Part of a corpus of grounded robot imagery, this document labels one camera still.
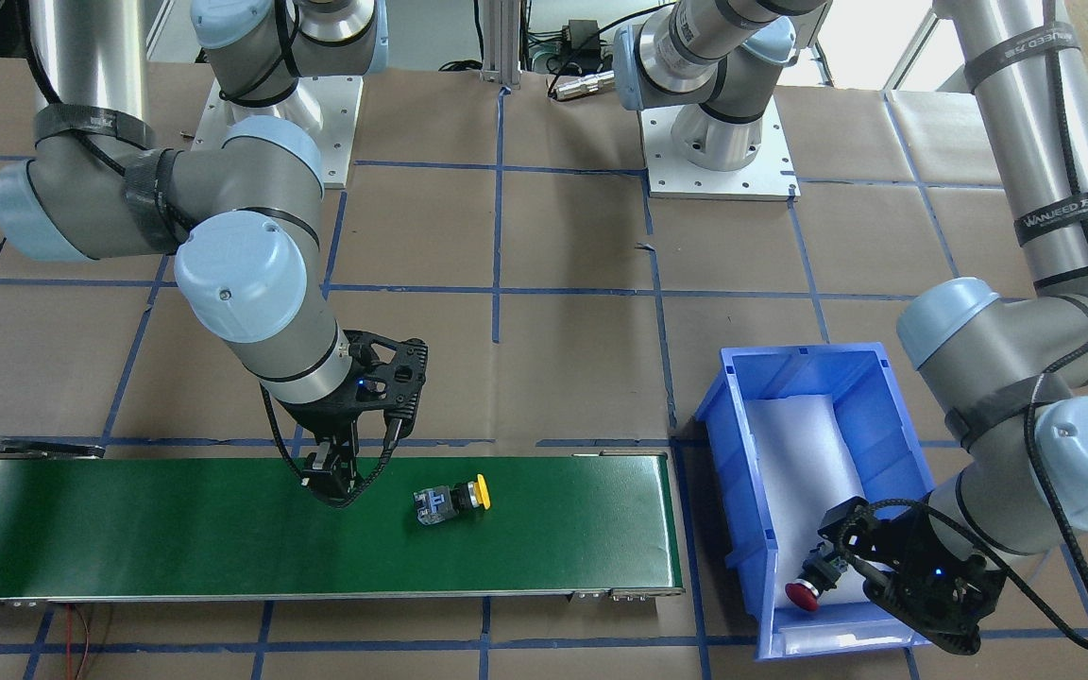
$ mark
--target cable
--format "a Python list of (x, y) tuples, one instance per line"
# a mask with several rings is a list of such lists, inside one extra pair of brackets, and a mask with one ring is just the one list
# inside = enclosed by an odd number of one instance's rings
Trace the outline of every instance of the cable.
[[(288, 444), (284, 443), (284, 435), (280, 432), (280, 422), (275, 420), (275, 408), (271, 404), (271, 393), (268, 392), (267, 387), (259, 384), (259, 392), (262, 393), (262, 406), (268, 412), (268, 423), (271, 425), (271, 440), (275, 443), (275, 448), (280, 452), (280, 456), (283, 457), (285, 463), (288, 463), (288, 468), (293, 470), (293, 474), (297, 475), (297, 482), (301, 481), (301, 469), (297, 468), (297, 461), (293, 460), (293, 455), (288, 453)], [(321, 503), (332, 507), (332, 508), (346, 508), (350, 504), (355, 503), (372, 482), (384, 472), (385, 468), (388, 468), (390, 459), (393, 457), (394, 448), (397, 448), (397, 438), (401, 433), (401, 421), (393, 419), (390, 421), (388, 425), (384, 430), (384, 443), (381, 447), (381, 455), (375, 461), (375, 468), (368, 472), (368, 477), (360, 479), (355, 487), (347, 492), (346, 496), (343, 498), (331, 498), (327, 496), (320, 495), (318, 492), (313, 492), (316, 498), (321, 500)], [(355, 445), (358, 447), (358, 438), (355, 438)]]
[(640, 12), (632, 12), (631, 14), (627, 14), (627, 16), (618, 17), (616, 18), (616, 21), (609, 23), (609, 25), (601, 27), (601, 29), (598, 29), (597, 33), (588, 36), (586, 39), (583, 39), (582, 45), (579, 45), (579, 47), (576, 48), (576, 50), (570, 51), (569, 57), (567, 57), (565, 63), (562, 63), (560, 67), (556, 70), (556, 75), (553, 76), (553, 82), (549, 83), (547, 86), (548, 98), (556, 99), (556, 84), (558, 81), (561, 79), (561, 72), (566, 69), (566, 66), (573, 63), (573, 58), (578, 55), (579, 52), (582, 52), (583, 50), (585, 50), (586, 47), (591, 46), (592, 39), (598, 38), (599, 35), (607, 33), (608, 30), (613, 29), (613, 27), (621, 25), (621, 23), (623, 22), (630, 22), (632, 21), (632, 18), (646, 16), (646, 14), (652, 14), (653, 12), (657, 12), (657, 10), (660, 10), (662, 8), (669, 8), (669, 5), (673, 3), (657, 4), (656, 8), (647, 8), (646, 10), (641, 10)]
[[(1055, 16), (1055, 0), (1044, 0), (1044, 25), (1050, 25), (1050, 23), (1054, 22)], [(1061, 151), (1063, 156), (1063, 165), (1065, 166), (1065, 176), (1067, 182), (1070, 182), (1070, 194), (1075, 197), (1076, 194), (1080, 193), (1080, 182), (1077, 180), (1077, 163), (1074, 156), (1074, 149), (1072, 149), (1070, 113), (1067, 113), (1065, 108), (1065, 91), (1063, 91), (1063, 77), (1061, 70), (1061, 50), (1050, 51), (1044, 55), (1044, 61), (1047, 63), (1047, 72), (1049, 72), (1049, 89), (1052, 90), (1053, 96), (1056, 131), (1058, 134), (1061, 135)], [(1088, 248), (1088, 219), (1080, 220), (1080, 228), (1083, 228), (1085, 245)], [(1063, 543), (1065, 543), (1066, 549), (1070, 551), (1070, 557), (1076, 565), (1077, 577), (1080, 582), (1083, 582), (1085, 597), (1088, 598), (1088, 562), (1085, 559), (1085, 553), (1080, 549), (1080, 545), (1077, 542), (1077, 536), (1074, 533), (1074, 530), (1072, 530), (1070, 517), (1067, 517), (1067, 514), (1063, 510), (1061, 498), (1056, 495), (1055, 486), (1052, 484), (1052, 479), (1049, 477), (1047, 466), (1043, 463), (1043, 456), (1041, 456), (1039, 442), (1036, 442), (1035, 437), (1035, 405), (1037, 404), (1037, 399), (1039, 399), (1040, 387), (1043, 384), (1043, 379), (1049, 373), (1056, 373), (1058, 370), (1070, 366), (1072, 362), (1078, 360), (1078, 358), (1084, 357), (1087, 354), (1088, 339), (1075, 348), (1074, 351), (1063, 355), (1063, 357), (1058, 358), (1056, 361), (1052, 361), (1040, 373), (1039, 379), (1036, 380), (1035, 387), (1031, 390), (1031, 397), (1030, 400), (1028, 400), (1027, 409), (1023, 413), (1023, 443), (1027, 448), (1027, 459), (1031, 463), (1031, 470), (1035, 472), (1036, 482), (1039, 482), (1040, 490), (1043, 491), (1043, 497), (1047, 503), (1049, 503), (1049, 510), (1052, 511), (1052, 518), (1055, 521), (1056, 528), (1061, 531)], [(1071, 641), (1076, 642), (1078, 646), (1088, 650), (1088, 639), (1080, 636), (1074, 629), (1070, 629), (1066, 635), (1070, 635)]]
[(848, 531), (858, 519), (863, 519), (863, 517), (867, 516), (876, 517), (876, 511), (889, 507), (910, 507), (919, 509), (919, 511), (928, 514), (928, 516), (931, 516), (942, 522), (942, 524), (947, 526), (948, 529), (955, 531), (955, 533), (959, 533), (960, 536), (966, 539), (967, 542), (972, 543), (972, 546), (975, 547), (976, 551), (979, 551), (981, 555), (985, 555), (986, 558), (989, 558), (993, 564), (997, 564), (998, 569), (1001, 569), (1001, 571), (1005, 573), (1005, 576), (1009, 577), (1014, 583), (1016, 589), (1022, 591), (1024, 595), (1027, 595), (1028, 599), (1031, 599), (1031, 604), (1034, 604), (1036, 608), (1039, 608), (1041, 614), (1043, 614), (1043, 616), (1046, 616), (1047, 619), (1049, 619), (1050, 622), (1056, 627), (1056, 629), (1061, 630), (1065, 638), (1070, 638), (1071, 641), (1076, 642), (1077, 645), (1088, 650), (1088, 640), (1080, 635), (1080, 633), (1077, 633), (1076, 630), (1070, 626), (1070, 623), (1066, 623), (1065, 619), (1062, 619), (1061, 615), (1058, 615), (1056, 611), (1049, 606), (1049, 603), (1046, 603), (1043, 597), (1040, 597), (1040, 594), (1036, 593), (1036, 591), (1031, 589), (1031, 585), (1028, 584), (1027, 581), (1024, 581), (1023, 577), (1019, 577), (1018, 572), (1014, 571), (1014, 568), (1010, 567), (1010, 564), (1006, 564), (1005, 560), (1001, 559), (1001, 556), (998, 555), (997, 551), (989, 547), (988, 543), (981, 541), (980, 537), (973, 533), (970, 529), (960, 524), (957, 521), (954, 521), (948, 514), (942, 512), (940, 509), (934, 508), (928, 504), (920, 503), (920, 500), (888, 498), (879, 500), (879, 503), (860, 507), (858, 509), (855, 509), (854, 512), (851, 512), (850, 518), (842, 522), (842, 529), (838, 532), (838, 536), (833, 540), (833, 547), (841, 553), (841, 555), (846, 556), (846, 561), (850, 562), (851, 567), (855, 568), (855, 571), (860, 571), (860, 568), (864, 565), (865, 560), (860, 558), (858, 555), (855, 555), (855, 553), (852, 553), (850, 551), (850, 546), (846, 545)]
[(73, 645), (74, 623), (70, 608), (73, 608), (73, 605), (65, 605), (65, 680), (74, 680), (74, 653), (70, 651), (70, 646)]
[(446, 64), (441, 65), (441, 72), (454, 73), (454, 72), (475, 72), (481, 70), (481, 62), (477, 60), (458, 60), (448, 61)]
[[(23, 44), (23, 53), (25, 53), (27, 70), (32, 72), (32, 81), (36, 83), (36, 89), (39, 89), (39, 94), (45, 98), (45, 102), (63, 103), (61, 97), (57, 95), (57, 89), (53, 89), (53, 82), (49, 81), (48, 73), (45, 72), (45, 65), (36, 54), (36, 45), (32, 36), (32, 8), (27, 3), (27, 0), (16, 0), (14, 4), (16, 5), (18, 39)], [(125, 166), (122, 166), (115, 159), (112, 159), (107, 151), (100, 149), (99, 145), (91, 140), (89, 134), (82, 129), (72, 129), (69, 132), (83, 149), (95, 156), (96, 160), (99, 160), (104, 166), (111, 169), (111, 172), (119, 174), (121, 177), (125, 176)], [(169, 217), (187, 230), (187, 232), (190, 232), (190, 228), (196, 226), (195, 220), (190, 219), (187, 212), (181, 210), (181, 208), (170, 201), (168, 201), (168, 212)]]
[(79, 680), (83, 677), (83, 668), (86, 667), (87, 655), (90, 655), (90, 625), (87, 623), (87, 619), (83, 616), (83, 610), (78, 608), (78, 605), (74, 605), (74, 614), (77, 615), (78, 620), (83, 623), (83, 658), (78, 659), (77, 667), (74, 668), (74, 680)]
[(481, 0), (472, 0), (472, 27), (475, 27), (475, 50), (484, 61), (484, 35), (481, 33)]
[(284, 435), (280, 434), (280, 421), (275, 420), (275, 408), (271, 405), (271, 393), (267, 387), (259, 384), (259, 392), (262, 393), (262, 408), (268, 412), (268, 425), (271, 425), (271, 440), (275, 443), (275, 448), (280, 456), (288, 463), (293, 474), (297, 475), (297, 481), (301, 479), (301, 469), (297, 468), (297, 461), (293, 460), (293, 455), (288, 453), (288, 445), (284, 444)]
[[(276, 0), (275, 4), (277, 5), (280, 3), (283, 3), (283, 0)], [(276, 18), (276, 25), (280, 25), (282, 21), (283, 18)], [(224, 100), (224, 102), (238, 102), (239, 99), (246, 95), (250, 95), (251, 91), (259, 89), (263, 83), (267, 83), (268, 78), (271, 77), (271, 74), (275, 73), (275, 70), (279, 69), (281, 64), (284, 64), (289, 70), (289, 73), (294, 73), (295, 66), (294, 61), (292, 61), (293, 44), (297, 41), (297, 35), (299, 35), (299, 33), (301, 33), (301, 8), (299, 8), (299, 4), (293, 4), (293, 36), (288, 38), (288, 42), (284, 42), (284, 36), (281, 34), (280, 54), (275, 57), (275, 61), (272, 61), (271, 65), (268, 66), (268, 70), (264, 70), (262, 75), (259, 76), (258, 81), (250, 83), (250, 85), (246, 86), (246, 88), (242, 91), (234, 91), (233, 95), (226, 95), (222, 89), (218, 94), (218, 97), (220, 97), (221, 100)]]

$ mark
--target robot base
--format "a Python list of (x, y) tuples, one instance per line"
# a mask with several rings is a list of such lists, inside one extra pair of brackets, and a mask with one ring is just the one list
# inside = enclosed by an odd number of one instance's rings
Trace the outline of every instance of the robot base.
[[(358, 120), (359, 100), (363, 78), (358, 75), (304, 77), (299, 87), (306, 89), (320, 107), (321, 129), (310, 135), (321, 151), (321, 180), (327, 189), (345, 189), (350, 171), (350, 151), (355, 143), (355, 121)], [(196, 140), (190, 150), (220, 149), (233, 119), (232, 104), (220, 98), (220, 85), (212, 83), (208, 102), (196, 128)], [(262, 112), (280, 115), (269, 109)]]
[(799, 197), (791, 152), (775, 102), (763, 113), (763, 143), (747, 166), (733, 172), (702, 169), (683, 158), (669, 128), (682, 107), (641, 112), (641, 137), (648, 168), (648, 195), (659, 198), (717, 198), (739, 201), (786, 201)]

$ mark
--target wire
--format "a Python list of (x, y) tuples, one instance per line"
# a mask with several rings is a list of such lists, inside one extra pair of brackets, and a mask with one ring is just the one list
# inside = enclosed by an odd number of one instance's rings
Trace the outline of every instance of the wire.
[[(280, 456), (283, 457), (285, 463), (288, 463), (288, 468), (293, 470), (293, 474), (297, 475), (297, 481), (301, 481), (301, 469), (297, 468), (297, 461), (293, 460), (293, 456), (288, 453), (288, 445), (284, 443), (284, 435), (280, 432), (280, 422), (275, 420), (275, 408), (271, 404), (271, 393), (268, 392), (267, 387), (259, 384), (259, 391), (262, 392), (262, 406), (268, 412), (268, 423), (271, 425), (271, 440), (275, 443), (275, 448), (280, 452)], [(320, 495), (318, 492), (313, 492), (316, 498), (320, 499), (321, 503), (332, 507), (332, 508), (346, 508), (350, 504), (355, 503), (359, 498), (359, 495), (368, 490), (369, 486), (375, 482), (375, 479), (384, 472), (385, 468), (388, 468), (390, 459), (393, 457), (394, 448), (397, 448), (397, 436), (401, 432), (401, 421), (393, 419), (387, 429), (384, 432), (384, 443), (381, 448), (381, 455), (375, 461), (375, 468), (368, 472), (368, 477), (362, 478), (361, 481), (355, 484), (355, 487), (347, 492), (346, 496), (342, 498), (332, 498), (329, 496)], [(355, 446), (358, 447), (359, 441), (355, 438)]]
[[(1055, 21), (1056, 16), (1056, 3), (1055, 0), (1044, 0), (1043, 3), (1043, 23), (1049, 25)], [(1067, 182), (1070, 182), (1070, 194), (1076, 196), (1080, 190), (1080, 182), (1077, 180), (1077, 163), (1074, 156), (1074, 149), (1072, 149), (1072, 138), (1070, 134), (1070, 113), (1067, 113), (1065, 108), (1065, 91), (1063, 91), (1063, 78), (1061, 73), (1061, 50), (1050, 51), (1044, 55), (1044, 61), (1047, 63), (1047, 72), (1049, 72), (1049, 88), (1052, 90), (1053, 96), (1053, 108), (1055, 112), (1056, 120), (1056, 131), (1061, 135), (1061, 151), (1063, 156), (1063, 165), (1065, 166), (1065, 176)], [(1088, 219), (1080, 220), (1080, 228), (1083, 228), (1083, 234), (1085, 236), (1085, 245), (1088, 248)], [(1088, 354), (1088, 339), (1080, 344), (1074, 351), (1071, 351), (1063, 357), (1058, 358), (1056, 361), (1052, 361), (1044, 370), (1039, 374), (1039, 379), (1035, 382), (1035, 387), (1031, 390), (1031, 397), (1028, 400), (1027, 409), (1023, 413), (1023, 443), (1027, 448), (1027, 459), (1031, 463), (1031, 470), (1035, 472), (1036, 482), (1039, 482), (1040, 490), (1043, 491), (1043, 497), (1049, 503), (1049, 510), (1052, 511), (1052, 518), (1055, 521), (1056, 528), (1061, 531), (1061, 537), (1065, 547), (1070, 551), (1070, 557), (1074, 560), (1074, 565), (1077, 568), (1077, 577), (1085, 590), (1085, 597), (1088, 598), (1088, 562), (1085, 559), (1085, 552), (1080, 549), (1080, 543), (1077, 542), (1077, 536), (1074, 533), (1074, 529), (1070, 523), (1070, 517), (1063, 510), (1061, 498), (1058, 496), (1055, 486), (1052, 483), (1052, 478), (1049, 477), (1049, 471), (1047, 466), (1043, 463), (1043, 456), (1041, 456), (1039, 442), (1036, 442), (1035, 437), (1035, 412), (1036, 404), (1039, 400), (1040, 387), (1043, 384), (1043, 379), (1047, 378), (1049, 373), (1056, 373), (1072, 362), (1079, 360)], [(1083, 638), (1075, 630), (1070, 630), (1066, 635), (1070, 635), (1071, 641), (1076, 642), (1076, 644), (1085, 650), (1088, 650), (1088, 639)]]
[(87, 623), (87, 619), (83, 616), (82, 608), (78, 605), (74, 605), (74, 615), (77, 615), (78, 620), (83, 623), (83, 658), (78, 659), (77, 667), (74, 668), (74, 680), (78, 680), (83, 677), (83, 668), (86, 666), (87, 655), (90, 655), (90, 625)]
[[(275, 4), (277, 5), (280, 3), (283, 3), (283, 0), (276, 0)], [(283, 21), (284, 18), (277, 18), (276, 24)], [(246, 86), (246, 88), (243, 89), (242, 91), (234, 91), (233, 95), (226, 95), (225, 91), (222, 89), (218, 95), (218, 97), (220, 97), (221, 100), (224, 100), (224, 102), (238, 102), (238, 100), (245, 97), (246, 95), (250, 95), (251, 91), (255, 91), (256, 89), (262, 87), (262, 84), (268, 82), (268, 78), (271, 77), (273, 73), (275, 73), (275, 70), (279, 69), (281, 64), (284, 64), (289, 70), (289, 73), (293, 72), (293, 61), (292, 61), (293, 44), (297, 42), (297, 35), (299, 35), (299, 33), (301, 33), (301, 5), (294, 4), (293, 36), (288, 38), (288, 42), (284, 42), (283, 35), (281, 35), (280, 54), (276, 55), (275, 61), (272, 61), (271, 65), (268, 66), (268, 70), (264, 70), (262, 75), (259, 76), (258, 81), (250, 83), (250, 85)]]
[(441, 72), (475, 72), (475, 70), (481, 70), (481, 62), (477, 60), (458, 60), (448, 61), (446, 64), (441, 65)]
[(284, 435), (280, 434), (280, 421), (275, 420), (275, 408), (271, 405), (271, 393), (262, 384), (259, 384), (259, 392), (262, 392), (262, 408), (268, 412), (268, 425), (271, 425), (271, 440), (275, 443), (275, 448), (280, 452), (282, 459), (284, 459), (285, 463), (288, 463), (288, 468), (293, 470), (293, 474), (297, 475), (297, 480), (299, 481), (301, 479), (301, 469), (297, 468), (297, 461), (294, 461), (293, 455), (288, 453), (288, 445), (284, 444)]
[(988, 543), (981, 541), (980, 537), (973, 533), (970, 529), (960, 524), (959, 521), (955, 521), (948, 514), (940, 511), (940, 509), (923, 503), (923, 500), (888, 498), (879, 500), (879, 503), (860, 507), (858, 509), (855, 509), (854, 512), (851, 512), (850, 518), (842, 522), (842, 529), (838, 532), (837, 539), (833, 540), (833, 547), (841, 553), (841, 555), (846, 556), (846, 561), (850, 562), (851, 567), (855, 568), (855, 571), (860, 571), (861, 568), (866, 569), (864, 565), (865, 560), (849, 549), (850, 546), (846, 545), (848, 531), (858, 519), (867, 516), (876, 517), (876, 511), (889, 507), (910, 507), (919, 509), (919, 511), (924, 511), (925, 514), (928, 514), (928, 516), (931, 516), (942, 522), (942, 524), (947, 526), (948, 529), (959, 533), (960, 536), (963, 536), (967, 540), (967, 542), (972, 543), (972, 546), (975, 547), (976, 551), (979, 551), (981, 555), (985, 555), (986, 558), (989, 558), (993, 564), (997, 564), (998, 569), (1001, 569), (1001, 571), (1005, 573), (1005, 576), (1009, 577), (1014, 583), (1016, 589), (1022, 591), (1024, 595), (1027, 595), (1028, 599), (1031, 599), (1031, 603), (1036, 606), (1036, 608), (1039, 608), (1041, 614), (1043, 614), (1043, 616), (1046, 616), (1047, 619), (1049, 619), (1050, 622), (1056, 627), (1056, 629), (1061, 630), (1065, 638), (1070, 638), (1071, 641), (1076, 642), (1077, 645), (1088, 648), (1088, 640), (1080, 635), (1080, 633), (1077, 633), (1076, 630), (1072, 629), (1070, 623), (1066, 623), (1065, 619), (1062, 619), (1061, 615), (1056, 614), (1056, 611), (1049, 606), (1049, 603), (1046, 603), (1043, 597), (1040, 597), (1040, 594), (1036, 593), (1036, 591), (1031, 589), (1031, 585), (1028, 584), (1027, 581), (1024, 581), (1023, 577), (1019, 577), (1018, 572), (1014, 571), (1014, 568), (1010, 567), (1010, 564), (1006, 564), (1005, 560), (1001, 559), (1001, 555), (998, 555), (997, 551), (989, 547)]
[(475, 50), (484, 61), (484, 35), (481, 33), (481, 0), (472, 0), (472, 27), (475, 27)]
[(662, 8), (669, 8), (669, 5), (673, 3), (657, 4), (656, 8), (647, 8), (646, 10), (641, 10), (640, 12), (632, 12), (631, 14), (627, 14), (627, 16), (618, 17), (616, 18), (616, 21), (609, 23), (609, 25), (601, 27), (601, 29), (598, 29), (597, 33), (588, 36), (586, 39), (583, 39), (582, 45), (579, 45), (579, 47), (576, 48), (576, 50), (570, 51), (569, 58), (567, 58), (565, 63), (562, 63), (560, 67), (556, 70), (556, 75), (553, 76), (553, 82), (549, 83), (547, 86), (548, 98), (556, 99), (556, 84), (558, 81), (561, 79), (561, 72), (566, 69), (566, 66), (573, 63), (574, 57), (578, 57), (579, 52), (582, 52), (583, 50), (585, 50), (586, 47), (591, 46), (592, 39), (598, 38), (599, 35), (607, 33), (608, 30), (613, 29), (613, 27), (621, 25), (621, 23), (623, 22), (630, 22), (632, 21), (632, 18), (646, 16), (646, 14), (652, 14), (653, 12), (657, 12), (657, 10), (660, 10)]

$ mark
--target black cable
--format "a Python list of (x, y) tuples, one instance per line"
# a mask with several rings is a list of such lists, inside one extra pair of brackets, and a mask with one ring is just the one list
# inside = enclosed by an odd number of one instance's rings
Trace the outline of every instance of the black cable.
[(481, 0), (472, 0), (472, 27), (475, 27), (475, 50), (484, 61), (484, 35), (481, 33)]
[[(267, 387), (259, 384), (259, 392), (262, 393), (262, 408), (268, 412), (268, 423), (271, 425), (271, 440), (275, 443), (275, 448), (280, 452), (280, 456), (284, 459), (285, 463), (288, 463), (288, 468), (293, 470), (293, 474), (297, 475), (297, 482), (301, 481), (301, 469), (297, 468), (297, 461), (293, 460), (293, 455), (288, 453), (288, 444), (284, 443), (284, 435), (280, 432), (280, 422), (275, 420), (275, 408), (271, 404), (271, 393), (268, 392)], [(381, 447), (381, 455), (375, 461), (375, 468), (368, 472), (367, 477), (363, 477), (361, 481), (355, 484), (355, 487), (347, 492), (346, 496), (342, 498), (332, 498), (323, 496), (318, 492), (313, 492), (316, 498), (321, 500), (321, 503), (336, 509), (346, 508), (350, 504), (355, 503), (369, 486), (375, 482), (375, 479), (384, 472), (385, 468), (388, 468), (390, 459), (393, 457), (394, 448), (397, 448), (397, 436), (401, 432), (401, 421), (394, 419), (387, 425), (384, 432), (384, 443)], [(358, 447), (358, 438), (355, 438), (355, 445)]]
[(440, 66), (441, 72), (475, 72), (481, 70), (481, 62), (477, 60), (448, 61)]
[(23, 44), (23, 55), (27, 61), (27, 70), (32, 72), (32, 81), (36, 83), (45, 102), (61, 103), (61, 97), (57, 96), (53, 83), (48, 81), (48, 73), (45, 73), (44, 64), (39, 63), (39, 57), (36, 57), (36, 45), (32, 39), (32, 9), (27, 4), (27, 0), (16, 0), (16, 21), (18, 39)]
[(569, 52), (569, 58), (567, 58), (565, 63), (562, 63), (560, 67), (556, 70), (556, 75), (553, 77), (553, 82), (549, 83), (547, 86), (548, 98), (556, 99), (556, 84), (558, 81), (561, 79), (561, 72), (566, 69), (566, 66), (573, 63), (573, 58), (578, 57), (579, 52), (582, 52), (583, 50), (585, 50), (586, 47), (591, 46), (592, 39), (598, 38), (599, 35), (607, 33), (608, 30), (613, 29), (613, 27), (621, 25), (621, 23), (623, 22), (630, 22), (632, 21), (632, 18), (646, 16), (646, 14), (652, 14), (653, 12), (657, 12), (657, 10), (660, 10), (662, 8), (669, 8), (669, 5), (673, 3), (657, 4), (656, 8), (648, 8), (646, 10), (641, 10), (640, 12), (632, 12), (631, 14), (627, 14), (627, 16), (616, 18), (616, 21), (609, 23), (609, 25), (601, 27), (601, 29), (598, 29), (597, 33), (586, 36), (586, 39), (583, 39), (582, 45), (579, 45), (579, 47), (576, 48), (576, 50), (571, 50)]
[[(282, 1), (283, 0), (277, 0), (275, 4), (277, 5)], [(276, 18), (275, 20), (276, 25), (280, 25), (281, 21), (282, 21), (281, 18)], [(260, 87), (262, 87), (262, 84), (267, 83), (268, 78), (271, 77), (271, 74), (275, 73), (275, 70), (279, 69), (282, 64), (286, 69), (289, 70), (289, 73), (293, 73), (294, 66), (293, 66), (293, 61), (290, 61), (290, 58), (293, 58), (293, 44), (295, 41), (297, 41), (297, 35), (299, 35), (299, 33), (301, 33), (301, 8), (299, 8), (299, 4), (294, 4), (293, 5), (293, 36), (290, 36), (290, 38), (288, 38), (288, 42), (286, 42), (286, 44), (282, 42), (281, 44), (281, 46), (280, 46), (280, 54), (277, 54), (275, 57), (275, 60), (272, 61), (271, 65), (268, 66), (268, 70), (264, 70), (264, 72), (262, 73), (262, 75), (259, 76), (258, 81), (255, 81), (254, 83), (250, 83), (250, 85), (247, 85), (246, 88), (243, 89), (242, 91), (234, 91), (234, 94), (232, 94), (232, 95), (226, 95), (225, 91), (222, 89), (218, 94), (218, 97), (220, 97), (221, 100), (224, 100), (224, 102), (234, 102), (234, 103), (236, 103), (236, 102), (238, 102), (239, 99), (242, 99), (246, 95), (250, 95), (251, 91), (255, 91), (256, 89), (259, 89)]]
[(280, 457), (288, 463), (293, 474), (297, 475), (297, 482), (301, 481), (301, 469), (297, 468), (297, 461), (293, 460), (293, 455), (288, 453), (288, 445), (284, 444), (284, 435), (280, 434), (280, 421), (275, 420), (275, 407), (271, 405), (271, 393), (267, 387), (259, 384), (259, 392), (262, 393), (262, 408), (268, 412), (268, 425), (271, 425), (271, 440), (275, 444), (275, 450), (280, 452)]
[(1043, 614), (1043, 616), (1046, 616), (1047, 619), (1049, 619), (1050, 622), (1056, 627), (1056, 629), (1061, 630), (1065, 638), (1070, 638), (1071, 641), (1076, 642), (1077, 645), (1088, 650), (1088, 640), (1080, 635), (1080, 633), (1077, 633), (1076, 630), (1072, 629), (1070, 623), (1066, 623), (1065, 619), (1062, 619), (1061, 615), (1056, 614), (1056, 611), (1049, 606), (1049, 603), (1046, 603), (1043, 597), (1040, 597), (1040, 594), (1036, 593), (1036, 591), (1031, 589), (1031, 585), (1028, 584), (1027, 581), (1024, 581), (1023, 577), (1019, 577), (1018, 572), (1014, 571), (1014, 568), (1010, 567), (1010, 564), (1006, 564), (1005, 560), (1001, 559), (1001, 555), (998, 555), (997, 551), (989, 547), (988, 543), (985, 543), (984, 540), (980, 540), (980, 537), (973, 533), (970, 529), (960, 524), (959, 521), (955, 521), (948, 514), (942, 512), (940, 509), (934, 508), (928, 504), (920, 503), (920, 500), (888, 498), (879, 500), (879, 503), (861, 507), (855, 509), (854, 512), (851, 512), (850, 518), (842, 522), (842, 529), (838, 532), (838, 536), (833, 540), (833, 547), (841, 553), (841, 555), (845, 555), (846, 561), (850, 562), (851, 567), (855, 568), (855, 571), (860, 571), (861, 568), (866, 569), (863, 566), (865, 560), (850, 551), (850, 546), (846, 545), (846, 533), (849, 533), (851, 527), (853, 527), (858, 519), (868, 516), (876, 517), (876, 511), (889, 507), (910, 507), (919, 509), (919, 511), (924, 511), (925, 514), (928, 514), (928, 516), (931, 516), (942, 522), (942, 524), (947, 526), (948, 529), (959, 533), (960, 536), (967, 540), (967, 542), (969, 542), (976, 551), (979, 551), (981, 555), (985, 555), (986, 558), (989, 558), (993, 564), (997, 564), (998, 569), (1001, 569), (1001, 571), (1005, 573), (1011, 581), (1014, 581), (1016, 589), (1022, 591), (1024, 595), (1027, 595), (1027, 598), (1031, 599), (1031, 603), (1036, 606), (1036, 608), (1039, 608), (1041, 614)]

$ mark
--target green conveyor belt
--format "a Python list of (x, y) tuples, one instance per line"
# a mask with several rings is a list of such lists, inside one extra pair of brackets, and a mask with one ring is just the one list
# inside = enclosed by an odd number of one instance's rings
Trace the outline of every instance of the green conveyor belt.
[[(483, 473), (435, 527), (411, 493)], [(394, 457), (347, 509), (277, 459), (0, 460), (0, 599), (682, 589), (664, 457)]]

